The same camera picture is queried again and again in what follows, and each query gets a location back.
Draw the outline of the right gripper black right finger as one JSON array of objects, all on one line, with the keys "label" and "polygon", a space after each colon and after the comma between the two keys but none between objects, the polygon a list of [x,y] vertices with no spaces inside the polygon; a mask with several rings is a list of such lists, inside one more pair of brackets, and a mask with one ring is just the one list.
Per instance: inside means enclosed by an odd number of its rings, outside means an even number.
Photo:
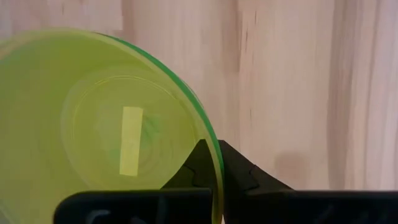
[{"label": "right gripper black right finger", "polygon": [[226,224],[398,224],[398,191],[294,190],[219,145]]}]

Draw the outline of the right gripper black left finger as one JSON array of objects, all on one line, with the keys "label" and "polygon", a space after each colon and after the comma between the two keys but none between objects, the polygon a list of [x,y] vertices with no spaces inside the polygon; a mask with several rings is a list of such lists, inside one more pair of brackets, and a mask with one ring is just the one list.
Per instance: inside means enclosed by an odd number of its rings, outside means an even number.
[{"label": "right gripper black left finger", "polygon": [[201,139],[161,189],[79,192],[59,203],[53,224],[212,224],[214,192],[213,161]]}]

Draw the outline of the green plastic bowl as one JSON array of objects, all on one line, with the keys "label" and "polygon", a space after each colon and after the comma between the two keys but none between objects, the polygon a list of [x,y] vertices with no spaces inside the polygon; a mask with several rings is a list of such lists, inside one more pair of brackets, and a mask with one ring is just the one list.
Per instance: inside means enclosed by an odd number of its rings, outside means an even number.
[{"label": "green plastic bowl", "polygon": [[0,224],[51,224],[91,190],[213,189],[224,167],[192,89],[142,49],[76,29],[0,43]]}]

